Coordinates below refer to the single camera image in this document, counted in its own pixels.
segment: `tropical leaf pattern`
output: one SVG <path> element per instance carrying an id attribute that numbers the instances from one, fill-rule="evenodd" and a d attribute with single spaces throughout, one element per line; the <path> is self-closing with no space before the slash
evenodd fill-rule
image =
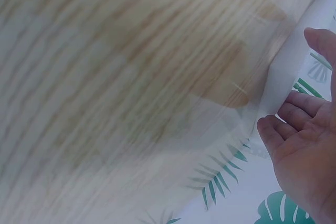
<path id="1" fill-rule="evenodd" d="M 260 219 L 255 224 L 314 224 L 314 220 L 283 191 L 273 193 L 258 207 Z"/>
<path id="2" fill-rule="evenodd" d="M 234 158 L 241 160 L 243 162 L 247 162 L 247 158 L 245 155 L 238 150 L 236 147 L 227 144 L 229 151 L 232 153 Z M 233 178 L 237 185 L 239 185 L 239 180 L 234 173 L 234 170 L 242 170 L 238 165 L 230 161 L 223 152 L 219 151 L 219 157 L 215 157 L 213 155 L 209 155 L 209 158 L 213 160 L 214 164 L 220 167 L 220 169 L 210 168 L 203 164 L 200 164 L 200 168 L 196 168 L 195 171 L 199 173 L 200 177 L 193 177 L 190 178 L 193 182 L 198 182 L 205 184 L 204 187 L 194 187 L 194 186 L 187 186 L 191 189 L 201 190 L 203 201 L 205 204 L 206 210 L 209 209 L 209 201 L 212 201 L 216 204 L 216 189 L 220 192 L 220 194 L 226 198 L 225 193 L 226 191 L 231 192 L 228 183 L 224 179 L 223 173 L 228 174 L 231 178 Z"/>
<path id="3" fill-rule="evenodd" d="M 148 220 L 139 219 L 141 224 L 173 224 L 180 220 L 180 218 L 173 218 L 173 212 L 169 214 L 168 217 L 165 216 L 165 212 L 163 211 L 160 217 L 160 221 L 156 221 L 147 211 L 145 212 Z"/>

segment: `palm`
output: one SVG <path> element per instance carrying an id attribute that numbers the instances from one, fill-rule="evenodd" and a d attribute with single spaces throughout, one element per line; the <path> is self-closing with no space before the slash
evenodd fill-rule
<path id="1" fill-rule="evenodd" d="M 307 42 L 335 66 L 336 35 L 323 32 L 329 36 L 323 48 L 321 35 L 311 31 L 306 33 Z M 336 98 L 336 86 L 332 85 L 331 91 Z M 283 121 L 267 116 L 258 122 L 277 179 L 287 195 L 319 218 L 336 202 L 336 102 L 292 91 L 278 115 Z"/>

